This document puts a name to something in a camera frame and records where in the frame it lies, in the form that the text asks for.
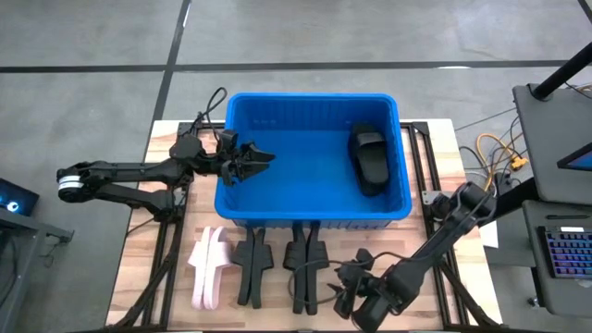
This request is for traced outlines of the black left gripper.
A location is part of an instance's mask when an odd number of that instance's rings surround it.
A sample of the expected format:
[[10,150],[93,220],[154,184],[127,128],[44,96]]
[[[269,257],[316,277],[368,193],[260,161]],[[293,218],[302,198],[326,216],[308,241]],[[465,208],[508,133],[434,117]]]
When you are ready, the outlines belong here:
[[214,130],[213,136],[216,150],[208,154],[210,169],[227,186],[266,171],[270,167],[268,163],[276,158],[274,154],[260,150],[255,142],[239,145],[239,134],[235,130]]

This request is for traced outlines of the blue plastic bin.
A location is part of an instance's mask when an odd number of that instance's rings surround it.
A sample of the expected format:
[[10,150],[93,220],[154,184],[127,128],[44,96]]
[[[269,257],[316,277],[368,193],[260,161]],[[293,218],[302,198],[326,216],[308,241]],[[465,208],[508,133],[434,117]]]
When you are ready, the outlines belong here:
[[[372,197],[362,194],[349,153],[358,124],[386,144],[388,183]],[[398,105],[387,94],[241,92],[228,101],[226,127],[275,155],[243,182],[217,183],[216,212],[238,226],[377,229],[412,211]]]

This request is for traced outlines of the white paper sheet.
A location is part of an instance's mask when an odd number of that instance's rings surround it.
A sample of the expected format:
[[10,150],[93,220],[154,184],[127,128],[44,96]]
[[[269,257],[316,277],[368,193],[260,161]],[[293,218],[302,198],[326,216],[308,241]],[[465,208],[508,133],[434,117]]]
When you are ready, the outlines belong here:
[[485,247],[499,248],[498,223],[493,220],[479,228],[481,241]]

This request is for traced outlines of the black desk support bar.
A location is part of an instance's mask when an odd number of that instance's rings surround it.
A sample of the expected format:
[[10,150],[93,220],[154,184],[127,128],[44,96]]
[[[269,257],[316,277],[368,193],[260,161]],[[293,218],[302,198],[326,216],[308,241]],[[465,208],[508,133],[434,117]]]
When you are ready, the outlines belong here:
[[498,217],[521,208],[524,201],[538,201],[539,199],[536,181],[534,178],[530,178],[497,198],[496,211],[492,219],[496,220]]

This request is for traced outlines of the black monitor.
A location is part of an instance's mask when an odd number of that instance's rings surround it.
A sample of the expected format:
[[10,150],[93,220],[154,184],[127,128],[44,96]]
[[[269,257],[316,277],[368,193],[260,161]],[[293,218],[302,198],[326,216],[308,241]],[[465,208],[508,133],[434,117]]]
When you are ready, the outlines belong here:
[[563,157],[557,167],[592,172],[592,142]]

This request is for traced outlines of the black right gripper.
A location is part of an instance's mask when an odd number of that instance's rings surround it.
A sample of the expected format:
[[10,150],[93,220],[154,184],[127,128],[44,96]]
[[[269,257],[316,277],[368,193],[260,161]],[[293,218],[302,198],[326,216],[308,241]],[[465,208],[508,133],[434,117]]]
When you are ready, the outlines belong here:
[[373,255],[367,249],[361,248],[353,260],[345,262],[335,269],[340,285],[332,286],[337,296],[333,310],[341,318],[349,319],[353,312],[355,298],[368,294],[367,285],[372,276],[370,271],[374,262]]

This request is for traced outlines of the backlit keyboard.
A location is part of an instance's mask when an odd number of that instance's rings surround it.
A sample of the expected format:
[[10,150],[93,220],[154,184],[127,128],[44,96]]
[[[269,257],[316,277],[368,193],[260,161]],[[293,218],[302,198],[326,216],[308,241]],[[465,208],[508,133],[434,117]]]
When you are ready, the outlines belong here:
[[592,279],[592,228],[538,227],[536,231],[553,278]]

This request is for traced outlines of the black stand pole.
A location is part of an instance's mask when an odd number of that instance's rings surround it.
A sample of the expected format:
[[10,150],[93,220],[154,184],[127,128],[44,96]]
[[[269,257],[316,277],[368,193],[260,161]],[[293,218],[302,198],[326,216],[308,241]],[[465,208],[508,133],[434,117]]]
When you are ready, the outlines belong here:
[[559,67],[548,78],[536,87],[530,87],[531,95],[539,101],[547,100],[552,93],[592,63],[592,42],[587,44],[576,55]]

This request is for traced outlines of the grey metal cart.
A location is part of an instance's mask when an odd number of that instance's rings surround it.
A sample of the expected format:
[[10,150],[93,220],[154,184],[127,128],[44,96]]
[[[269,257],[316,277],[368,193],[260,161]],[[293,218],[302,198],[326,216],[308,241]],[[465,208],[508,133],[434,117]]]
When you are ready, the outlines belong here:
[[29,286],[31,269],[46,237],[59,243],[69,243],[74,232],[0,209],[0,229],[7,235],[0,237],[0,252],[10,244],[13,251],[11,276],[7,290],[0,290],[0,333],[11,333]]

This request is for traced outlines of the black computer with blue light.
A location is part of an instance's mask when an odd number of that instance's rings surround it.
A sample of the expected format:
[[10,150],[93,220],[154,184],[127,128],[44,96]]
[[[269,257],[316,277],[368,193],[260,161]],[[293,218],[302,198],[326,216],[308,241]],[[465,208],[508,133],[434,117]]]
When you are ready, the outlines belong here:
[[0,178],[0,208],[13,214],[31,216],[38,200],[36,192]]

